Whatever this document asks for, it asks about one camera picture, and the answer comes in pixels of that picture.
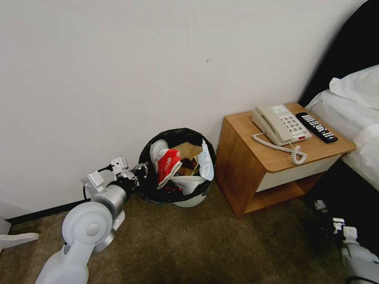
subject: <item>wooden nightstand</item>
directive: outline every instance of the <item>wooden nightstand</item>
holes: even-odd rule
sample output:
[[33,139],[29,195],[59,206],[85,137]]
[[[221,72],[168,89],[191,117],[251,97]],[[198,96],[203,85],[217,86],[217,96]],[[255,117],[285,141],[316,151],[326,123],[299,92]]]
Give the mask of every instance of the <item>wooden nightstand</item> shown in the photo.
[[[297,103],[285,106],[293,114],[308,112]],[[317,120],[330,129],[338,141],[326,144],[312,134],[310,139],[296,143],[308,155],[304,164],[296,166],[290,153],[270,149],[252,139],[253,134],[262,131],[252,122],[251,112],[224,118],[216,178],[237,218],[303,196],[342,154],[355,149],[352,141]],[[259,137],[271,143],[265,135]]]

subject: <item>white pillow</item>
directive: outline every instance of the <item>white pillow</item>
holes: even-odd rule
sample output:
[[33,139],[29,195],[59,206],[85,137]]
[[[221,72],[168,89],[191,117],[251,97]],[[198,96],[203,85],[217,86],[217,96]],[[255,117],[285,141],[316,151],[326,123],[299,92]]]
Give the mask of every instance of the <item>white pillow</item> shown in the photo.
[[343,77],[333,78],[330,91],[367,107],[379,109],[379,65]]

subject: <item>brown carpet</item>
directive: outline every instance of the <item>brown carpet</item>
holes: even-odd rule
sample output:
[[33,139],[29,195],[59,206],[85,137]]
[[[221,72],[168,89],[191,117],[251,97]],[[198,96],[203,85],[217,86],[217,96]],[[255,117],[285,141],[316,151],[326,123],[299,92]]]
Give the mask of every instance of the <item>brown carpet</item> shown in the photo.
[[[112,244],[88,263],[89,283],[343,283],[334,245],[317,248],[306,233],[312,219],[292,200],[237,220],[216,182],[196,207],[157,206],[132,196]],[[0,255],[0,283],[34,283],[61,249],[65,214],[15,225],[11,234],[38,241]]]

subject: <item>black headboard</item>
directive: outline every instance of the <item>black headboard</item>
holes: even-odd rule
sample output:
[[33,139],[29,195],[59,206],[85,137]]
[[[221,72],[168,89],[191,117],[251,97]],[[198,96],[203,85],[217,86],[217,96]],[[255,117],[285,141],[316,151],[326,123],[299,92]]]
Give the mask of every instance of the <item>black headboard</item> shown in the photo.
[[333,77],[379,64],[379,0],[368,0],[347,20],[326,53],[299,104],[306,106],[329,88]]

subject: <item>remote control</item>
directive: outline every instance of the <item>remote control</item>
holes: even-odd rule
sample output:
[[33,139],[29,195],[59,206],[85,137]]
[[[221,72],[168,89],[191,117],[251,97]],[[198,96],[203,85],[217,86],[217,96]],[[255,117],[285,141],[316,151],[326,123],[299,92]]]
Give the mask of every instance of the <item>remote control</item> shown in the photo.
[[308,128],[325,143],[331,143],[338,140],[333,133],[328,131],[328,129],[326,129],[321,123],[306,112],[300,112],[295,116],[306,128]]

